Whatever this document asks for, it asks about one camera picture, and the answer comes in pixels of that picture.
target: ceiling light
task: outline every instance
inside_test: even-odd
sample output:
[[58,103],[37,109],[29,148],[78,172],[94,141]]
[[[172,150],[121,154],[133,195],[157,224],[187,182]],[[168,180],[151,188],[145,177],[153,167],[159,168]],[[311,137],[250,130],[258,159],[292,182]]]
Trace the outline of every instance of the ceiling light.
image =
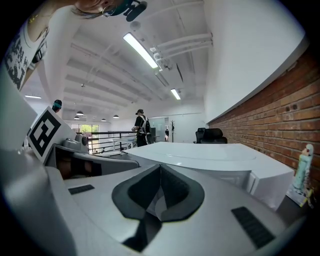
[[180,98],[179,94],[177,93],[176,89],[171,89],[171,92],[173,93],[173,95],[175,96],[175,98],[177,100],[181,100],[181,98]]
[[151,68],[155,69],[158,67],[158,64],[154,61],[154,59],[150,56],[147,50],[138,42],[137,39],[131,34],[126,34],[123,39],[131,45],[141,56],[144,58],[146,62],[151,66]]
[[33,99],[41,99],[39,96],[31,96],[31,95],[25,95],[27,98],[33,98]]

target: white t-shirt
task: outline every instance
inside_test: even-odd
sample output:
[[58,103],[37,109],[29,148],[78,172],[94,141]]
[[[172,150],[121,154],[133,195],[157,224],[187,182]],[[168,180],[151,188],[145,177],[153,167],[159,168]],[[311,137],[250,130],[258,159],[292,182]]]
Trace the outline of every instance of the white t-shirt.
[[0,65],[0,149],[21,148],[24,139],[37,117],[37,113],[21,95],[27,68],[37,50],[43,45],[47,31],[37,41],[32,42],[26,21],[12,40]]

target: black office chair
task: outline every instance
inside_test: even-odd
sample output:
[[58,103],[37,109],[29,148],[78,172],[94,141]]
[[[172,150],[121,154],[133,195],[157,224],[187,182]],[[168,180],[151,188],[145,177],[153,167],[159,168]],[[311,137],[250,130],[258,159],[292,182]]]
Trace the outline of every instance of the black office chair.
[[219,128],[205,129],[201,144],[227,144],[228,140]]
[[197,143],[197,144],[201,143],[201,140],[204,137],[205,129],[206,128],[198,128],[198,131],[195,132],[196,141],[194,141],[193,143]]

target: hair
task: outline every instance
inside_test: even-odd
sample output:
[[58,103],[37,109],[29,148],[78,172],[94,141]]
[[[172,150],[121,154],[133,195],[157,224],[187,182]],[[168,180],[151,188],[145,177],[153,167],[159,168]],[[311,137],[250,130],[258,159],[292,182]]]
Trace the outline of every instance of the hair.
[[93,20],[93,19],[98,18],[98,17],[103,15],[102,11],[98,12],[98,13],[91,13],[91,12],[82,11],[82,10],[80,10],[78,8],[72,9],[72,12],[75,15],[84,18],[85,20]]
[[52,110],[53,110],[54,112],[56,112],[57,110],[61,109],[61,107],[57,107],[57,106],[55,105],[55,103],[59,104],[59,105],[62,107],[62,101],[61,101],[60,99],[56,99],[56,100],[54,101],[54,103],[53,103],[53,106],[52,106]]

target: white desk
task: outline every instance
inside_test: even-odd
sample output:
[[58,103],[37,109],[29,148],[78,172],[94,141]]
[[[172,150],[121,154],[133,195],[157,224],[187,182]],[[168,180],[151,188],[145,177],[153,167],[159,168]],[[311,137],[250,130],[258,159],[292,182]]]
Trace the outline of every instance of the white desk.
[[294,172],[285,164],[242,144],[158,142],[124,152],[157,163],[186,167],[227,180],[276,210]]
[[133,138],[114,138],[113,139],[113,151],[116,151],[116,142],[127,144],[126,148],[128,149],[128,144],[131,144],[131,148],[134,148],[134,142],[136,142]]

